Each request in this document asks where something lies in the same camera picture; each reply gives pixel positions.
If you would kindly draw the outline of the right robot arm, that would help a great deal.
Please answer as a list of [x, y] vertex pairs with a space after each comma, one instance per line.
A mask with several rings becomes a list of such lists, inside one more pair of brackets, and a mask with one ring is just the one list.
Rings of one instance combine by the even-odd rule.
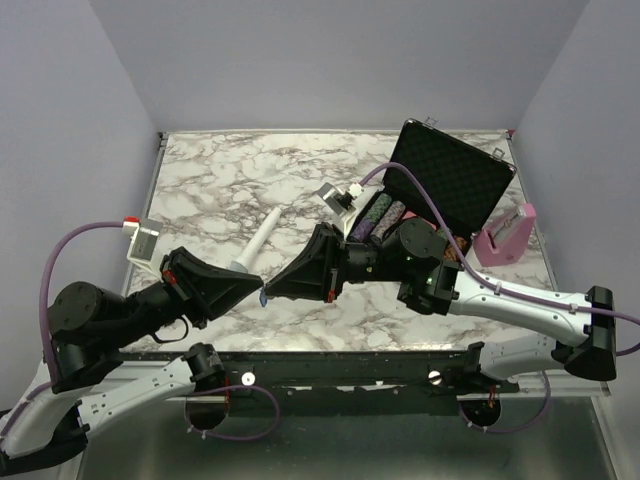
[[485, 318], [528, 330], [510, 341], [469, 346], [460, 379], [480, 392], [515, 375], [562, 369], [592, 381], [617, 377], [611, 290], [565, 293], [503, 282], [445, 258], [447, 243], [425, 221], [400, 223], [379, 246], [348, 242], [326, 223], [264, 289], [267, 298], [331, 303], [347, 283], [396, 282], [397, 299], [421, 315]]

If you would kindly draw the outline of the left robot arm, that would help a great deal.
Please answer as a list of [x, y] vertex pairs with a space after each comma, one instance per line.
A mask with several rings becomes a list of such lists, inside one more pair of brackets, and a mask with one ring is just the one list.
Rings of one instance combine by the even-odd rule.
[[78, 281], [48, 307], [51, 352], [28, 392], [1, 416], [2, 475], [60, 465], [108, 422], [151, 402], [225, 386], [214, 347], [197, 343], [122, 389], [90, 394], [123, 364], [124, 347], [177, 320], [202, 329], [263, 286], [256, 275], [209, 265], [183, 247], [164, 255], [156, 271], [155, 283], [127, 297]]

